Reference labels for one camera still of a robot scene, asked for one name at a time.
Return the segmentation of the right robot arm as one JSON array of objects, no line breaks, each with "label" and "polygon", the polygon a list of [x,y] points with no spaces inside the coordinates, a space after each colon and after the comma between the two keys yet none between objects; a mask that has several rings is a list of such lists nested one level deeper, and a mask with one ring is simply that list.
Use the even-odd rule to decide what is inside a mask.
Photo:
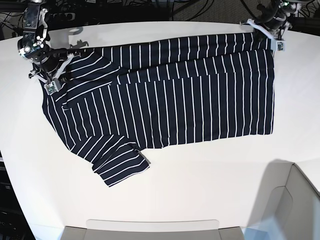
[{"label": "right robot arm", "polygon": [[24,11],[22,39],[18,41],[18,53],[25,60],[37,65],[50,81],[58,79],[63,63],[68,59],[66,48],[51,48],[46,14],[49,12],[45,0],[30,0]]}]

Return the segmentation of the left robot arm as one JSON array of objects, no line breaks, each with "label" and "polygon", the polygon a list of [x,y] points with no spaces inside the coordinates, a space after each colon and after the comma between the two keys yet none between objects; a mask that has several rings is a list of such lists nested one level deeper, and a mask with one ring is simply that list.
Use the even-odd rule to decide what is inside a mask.
[{"label": "left robot arm", "polygon": [[298,12],[306,2],[307,0],[271,0],[267,6],[259,3],[256,8],[261,15],[256,21],[269,32],[275,32],[283,27],[288,18]]}]

